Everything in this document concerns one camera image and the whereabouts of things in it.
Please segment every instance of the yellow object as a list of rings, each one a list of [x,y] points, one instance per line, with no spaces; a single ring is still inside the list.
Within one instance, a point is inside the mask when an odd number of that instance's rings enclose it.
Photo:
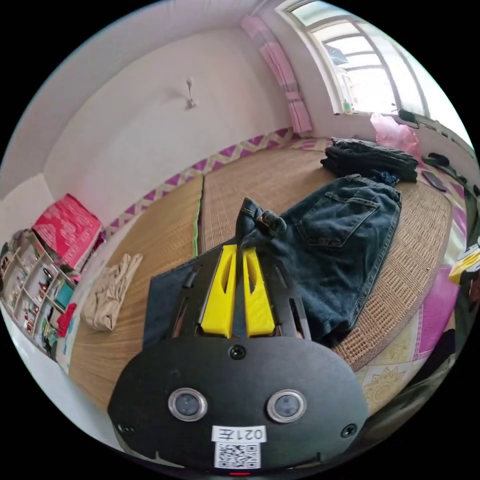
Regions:
[[[480,248],[478,245],[469,248],[463,255],[458,258],[457,263],[453,266],[448,275],[448,279],[455,285],[460,285],[463,282],[462,274],[471,269],[476,264],[480,264]]]
[[[237,246],[224,245],[201,321],[209,335],[232,336],[237,272]]]
[[[247,336],[271,335],[275,322],[255,248],[248,248],[243,253],[243,289]]]

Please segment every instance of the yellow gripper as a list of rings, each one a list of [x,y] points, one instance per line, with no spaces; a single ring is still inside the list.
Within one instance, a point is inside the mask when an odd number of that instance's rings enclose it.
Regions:
[[[275,321],[265,279],[255,248],[242,254],[245,323],[248,337],[263,337],[275,332]],[[204,334],[232,337],[237,273],[237,246],[224,245],[203,313]]]

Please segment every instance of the window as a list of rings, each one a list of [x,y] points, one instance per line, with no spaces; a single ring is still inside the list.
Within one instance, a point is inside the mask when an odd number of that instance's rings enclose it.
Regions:
[[[336,76],[343,110],[396,114],[406,110],[433,128],[439,122],[472,147],[452,103],[432,76],[397,42],[355,15],[323,1],[285,10]]]

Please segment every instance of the jeans pocket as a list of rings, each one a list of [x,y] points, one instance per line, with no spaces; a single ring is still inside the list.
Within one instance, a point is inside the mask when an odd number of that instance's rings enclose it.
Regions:
[[[341,248],[380,205],[353,196],[344,198],[327,192],[296,224],[307,245]]]

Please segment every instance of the label sticker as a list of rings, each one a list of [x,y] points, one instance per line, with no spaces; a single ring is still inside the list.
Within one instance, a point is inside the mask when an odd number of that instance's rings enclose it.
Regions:
[[[260,426],[217,426],[211,428],[211,441],[231,444],[262,444],[267,441],[267,429]]]
[[[259,469],[260,443],[215,443],[216,469]]]

